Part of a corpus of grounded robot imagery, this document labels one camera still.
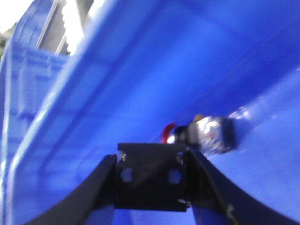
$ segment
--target blue plastic surface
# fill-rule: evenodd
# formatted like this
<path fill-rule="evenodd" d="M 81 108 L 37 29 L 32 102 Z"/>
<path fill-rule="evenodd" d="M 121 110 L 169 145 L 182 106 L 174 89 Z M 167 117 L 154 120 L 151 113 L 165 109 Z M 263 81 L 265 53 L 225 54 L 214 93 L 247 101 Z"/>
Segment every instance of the blue plastic surface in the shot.
<path fill-rule="evenodd" d="M 238 149 L 211 162 L 300 221 L 299 24 L 296 1 L 105 2 L 18 146 L 6 223 L 53 206 L 117 143 L 158 142 L 166 124 L 198 113 L 236 119 Z M 213 222 L 203 210 L 101 213 L 87 224 Z"/>
<path fill-rule="evenodd" d="M 34 0 L 18 22 L 12 39 L 26 47 L 36 47 L 53 0 Z"/>
<path fill-rule="evenodd" d="M 48 93 L 66 57 L 22 47 L 11 41 L 7 49 L 6 98 L 1 160 L 10 165 L 44 97 Z"/>

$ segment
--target bolt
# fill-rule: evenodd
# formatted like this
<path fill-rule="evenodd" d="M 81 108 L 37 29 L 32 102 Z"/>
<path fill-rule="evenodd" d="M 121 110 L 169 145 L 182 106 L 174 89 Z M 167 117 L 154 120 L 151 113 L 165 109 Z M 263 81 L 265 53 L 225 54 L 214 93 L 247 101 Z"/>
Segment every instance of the bolt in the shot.
<path fill-rule="evenodd" d="M 178 199 L 178 201 L 182 204 L 185 204 L 187 208 L 191 207 L 191 202 L 190 201 L 186 201 L 184 199 Z"/>
<path fill-rule="evenodd" d="M 126 153 L 125 152 L 120 152 L 120 157 L 121 157 L 121 161 L 124 162 L 126 160 Z"/>
<path fill-rule="evenodd" d="M 181 151 L 177 153 L 177 155 L 176 155 L 176 161 L 179 164 L 183 164 L 183 153 Z"/>

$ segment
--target black curved arm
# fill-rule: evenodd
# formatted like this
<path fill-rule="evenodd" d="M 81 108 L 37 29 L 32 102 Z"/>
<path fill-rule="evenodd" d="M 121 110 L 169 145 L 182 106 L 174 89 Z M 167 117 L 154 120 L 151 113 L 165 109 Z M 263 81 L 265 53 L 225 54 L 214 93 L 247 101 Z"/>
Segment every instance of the black curved arm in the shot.
<path fill-rule="evenodd" d="M 99 195 L 114 179 L 116 155 L 105 156 L 101 163 L 66 198 L 26 225 L 81 225 L 99 204 Z"/>
<path fill-rule="evenodd" d="M 202 174 L 197 178 L 198 181 L 195 176 L 193 180 L 187 178 L 193 182 L 189 184 L 192 205 L 195 203 L 197 206 L 197 200 L 203 198 L 199 192 L 203 189 L 201 187 L 203 180 L 206 180 L 210 184 L 214 198 L 218 201 L 218 207 L 234 225 L 299 225 L 296 221 L 274 211 L 236 186 L 199 151 L 191 150 L 187 154 L 189 160 L 187 164 L 192 165 L 190 169 L 197 171 L 197 174 Z"/>

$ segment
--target black metal bracket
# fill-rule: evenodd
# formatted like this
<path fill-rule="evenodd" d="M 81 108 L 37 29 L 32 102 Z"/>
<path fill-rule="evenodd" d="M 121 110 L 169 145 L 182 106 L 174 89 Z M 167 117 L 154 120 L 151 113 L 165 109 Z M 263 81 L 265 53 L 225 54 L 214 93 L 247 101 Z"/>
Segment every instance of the black metal bracket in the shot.
<path fill-rule="evenodd" d="M 121 143 L 115 208 L 186 211 L 184 144 Z"/>

